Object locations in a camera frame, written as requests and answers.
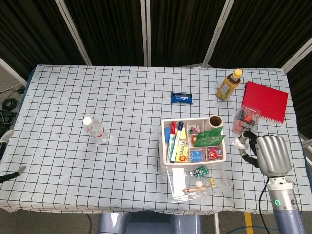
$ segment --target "plastic bottle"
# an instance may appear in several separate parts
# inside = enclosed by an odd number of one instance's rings
[[[90,137],[97,139],[99,143],[104,144],[109,139],[109,134],[105,127],[96,119],[86,117],[83,119],[83,129]]]
[[[241,75],[242,70],[236,69],[234,73],[231,73],[227,77],[225,77],[223,83],[216,93],[216,96],[222,101],[226,100],[240,84]]]

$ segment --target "water bottle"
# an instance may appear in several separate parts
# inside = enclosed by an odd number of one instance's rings
[[[86,117],[83,119],[83,129],[90,137],[97,139],[99,143],[104,144],[109,139],[109,134],[105,127],[96,119]]]

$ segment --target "green card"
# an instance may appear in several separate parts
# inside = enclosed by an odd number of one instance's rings
[[[220,145],[225,135],[210,136],[195,141],[194,147],[206,147]]]
[[[197,139],[217,136],[221,133],[222,129],[223,129],[223,126],[218,127],[218,128],[214,128],[214,129],[209,130],[209,131],[200,132],[197,135]]]

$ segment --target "red notebook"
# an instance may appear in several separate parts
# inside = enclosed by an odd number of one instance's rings
[[[287,98],[286,92],[248,81],[242,106],[259,110],[265,119],[283,123]]]

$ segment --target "green indicator light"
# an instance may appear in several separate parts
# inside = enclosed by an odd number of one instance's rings
[[[275,205],[276,206],[280,206],[281,205],[281,202],[279,200],[275,200]]]

